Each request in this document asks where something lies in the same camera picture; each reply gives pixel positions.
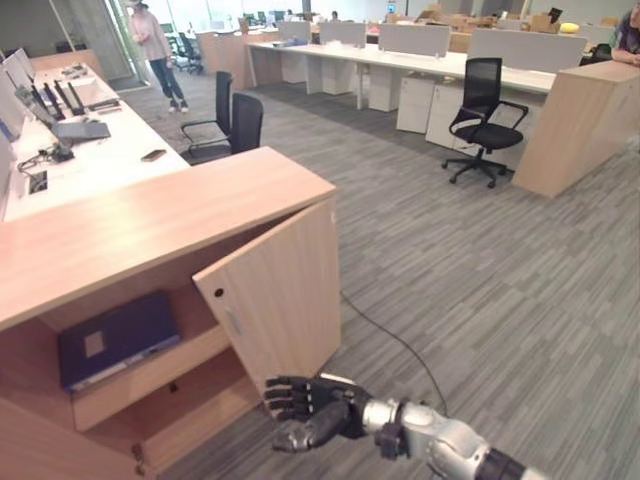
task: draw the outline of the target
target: desk partition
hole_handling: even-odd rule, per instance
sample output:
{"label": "desk partition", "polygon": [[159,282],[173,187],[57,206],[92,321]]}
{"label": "desk partition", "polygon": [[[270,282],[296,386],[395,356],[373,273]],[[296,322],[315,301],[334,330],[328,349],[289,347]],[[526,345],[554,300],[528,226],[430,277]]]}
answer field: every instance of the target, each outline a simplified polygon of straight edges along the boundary
{"label": "desk partition", "polygon": [[29,78],[34,78],[36,76],[36,72],[33,69],[31,60],[27,57],[27,52],[24,51],[24,48],[19,48],[13,54],[20,62],[20,65],[22,65],[24,72],[29,76]]}
{"label": "desk partition", "polygon": [[449,49],[451,27],[440,25],[380,25],[378,48],[388,52],[444,57]]}
{"label": "desk partition", "polygon": [[367,43],[367,24],[353,22],[325,22],[320,27],[320,43],[334,40],[345,45],[364,47]]}
{"label": "desk partition", "polygon": [[311,42],[311,23],[278,22],[278,31],[283,40],[306,40]]}
{"label": "desk partition", "polygon": [[7,189],[11,176],[11,162],[15,160],[9,140],[0,133],[0,220],[4,218]]}
{"label": "desk partition", "polygon": [[18,137],[22,131],[22,124],[25,118],[25,109],[18,102],[14,92],[15,86],[9,79],[7,71],[0,66],[0,119],[11,132],[11,135]]}
{"label": "desk partition", "polygon": [[506,67],[558,73],[580,65],[586,45],[584,37],[478,28],[468,55],[501,57]]}
{"label": "desk partition", "polygon": [[600,25],[580,25],[578,35],[587,37],[589,43],[598,45],[599,43],[609,43],[615,34],[613,27],[602,27]]}
{"label": "desk partition", "polygon": [[25,72],[20,59],[15,53],[7,57],[4,62],[2,62],[2,65],[7,69],[7,73],[9,73],[9,77],[16,87],[23,86],[31,88],[32,80],[29,78],[29,75],[27,75],[27,72]]}

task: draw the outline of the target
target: laptop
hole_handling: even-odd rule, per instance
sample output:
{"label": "laptop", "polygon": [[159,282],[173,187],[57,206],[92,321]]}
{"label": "laptop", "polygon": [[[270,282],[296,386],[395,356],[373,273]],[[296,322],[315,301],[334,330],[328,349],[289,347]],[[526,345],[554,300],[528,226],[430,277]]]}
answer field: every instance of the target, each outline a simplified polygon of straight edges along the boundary
{"label": "laptop", "polygon": [[82,142],[87,140],[98,140],[109,138],[111,132],[106,123],[102,122],[77,122],[60,123],[36,100],[33,94],[26,87],[16,89],[16,97],[27,107],[38,120],[51,130],[51,133],[61,142]]}
{"label": "laptop", "polygon": [[179,342],[167,294],[145,295],[60,333],[60,383],[78,392]]}

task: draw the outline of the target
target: mobile phone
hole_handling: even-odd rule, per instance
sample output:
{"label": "mobile phone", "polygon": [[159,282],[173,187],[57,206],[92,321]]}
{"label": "mobile phone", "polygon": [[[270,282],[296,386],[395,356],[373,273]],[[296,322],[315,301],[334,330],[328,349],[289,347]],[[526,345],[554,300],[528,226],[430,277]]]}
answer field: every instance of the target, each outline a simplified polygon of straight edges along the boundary
{"label": "mobile phone", "polygon": [[152,152],[147,153],[140,160],[142,160],[143,162],[153,162],[154,160],[157,160],[158,158],[160,158],[165,153],[167,153],[166,150],[154,150]]}

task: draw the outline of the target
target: cabinet hinge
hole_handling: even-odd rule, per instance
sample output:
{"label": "cabinet hinge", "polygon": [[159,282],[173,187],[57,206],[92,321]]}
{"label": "cabinet hinge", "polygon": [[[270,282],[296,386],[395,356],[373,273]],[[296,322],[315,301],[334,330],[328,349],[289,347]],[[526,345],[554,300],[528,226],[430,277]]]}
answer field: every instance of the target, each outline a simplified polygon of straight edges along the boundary
{"label": "cabinet hinge", "polygon": [[131,454],[136,461],[136,467],[134,469],[136,474],[144,477],[144,455],[142,453],[142,445],[136,443],[131,447]]}

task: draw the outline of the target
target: jeans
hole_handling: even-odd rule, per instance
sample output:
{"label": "jeans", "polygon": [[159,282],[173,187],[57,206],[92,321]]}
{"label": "jeans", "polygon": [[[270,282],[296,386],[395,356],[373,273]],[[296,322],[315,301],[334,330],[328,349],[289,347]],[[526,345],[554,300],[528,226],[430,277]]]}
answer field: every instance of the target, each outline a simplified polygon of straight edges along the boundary
{"label": "jeans", "polygon": [[158,60],[150,60],[149,63],[151,64],[151,70],[153,70],[153,73],[155,73],[160,82],[162,93],[171,100],[173,100],[174,93],[180,100],[184,100],[182,89],[180,85],[178,85],[176,77],[173,75],[173,69],[167,67],[167,59],[160,58]]}

